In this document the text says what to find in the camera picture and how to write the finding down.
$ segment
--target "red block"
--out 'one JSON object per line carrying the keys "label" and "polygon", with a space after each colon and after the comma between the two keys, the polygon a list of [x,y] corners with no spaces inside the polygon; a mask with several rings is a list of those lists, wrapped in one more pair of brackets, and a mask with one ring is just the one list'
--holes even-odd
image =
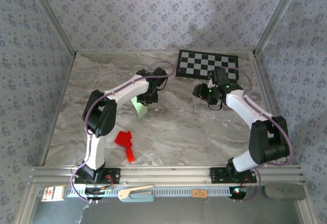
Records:
{"label": "red block", "polygon": [[126,148],[125,149],[125,153],[126,153],[126,156],[127,156],[127,160],[129,163],[132,163],[135,161],[135,158],[134,158],[134,154],[133,154],[133,151],[132,151],[132,148]]}
{"label": "red block", "polygon": [[114,142],[120,146],[129,148],[133,145],[131,139],[132,139],[132,134],[130,131],[128,132],[119,131]]}

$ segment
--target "patterned wallpaper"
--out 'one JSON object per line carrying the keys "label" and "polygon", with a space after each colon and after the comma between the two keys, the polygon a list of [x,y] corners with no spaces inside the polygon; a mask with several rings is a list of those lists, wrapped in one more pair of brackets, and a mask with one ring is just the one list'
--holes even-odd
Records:
{"label": "patterned wallpaper", "polygon": [[0,0],[0,10],[0,223],[12,223],[71,59],[36,0]]}
{"label": "patterned wallpaper", "polygon": [[293,0],[260,59],[321,223],[327,223],[326,47],[327,0]]}
{"label": "patterned wallpaper", "polygon": [[252,50],[278,0],[49,0],[77,51]]}

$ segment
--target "white marble table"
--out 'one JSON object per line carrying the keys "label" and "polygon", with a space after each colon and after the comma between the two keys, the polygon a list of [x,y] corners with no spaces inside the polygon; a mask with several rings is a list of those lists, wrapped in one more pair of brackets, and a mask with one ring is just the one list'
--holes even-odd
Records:
{"label": "white marble table", "polygon": [[[93,90],[116,87],[158,60],[168,60],[176,66],[177,57],[177,51],[78,54],[45,164],[73,165],[83,160],[86,135],[81,116]],[[171,70],[167,64],[161,67]],[[250,97],[263,106],[250,60],[239,58],[239,68],[252,78]],[[159,102],[149,105],[148,113],[140,120],[131,102],[123,105],[117,112],[115,128],[105,138],[106,164],[128,165],[124,149],[113,142],[120,130],[132,133],[134,165],[225,165],[229,158],[245,151],[250,129],[228,107],[212,111],[207,103],[194,97],[193,88],[201,82],[170,78],[159,92]],[[239,84],[243,88],[249,86],[242,74]]]}

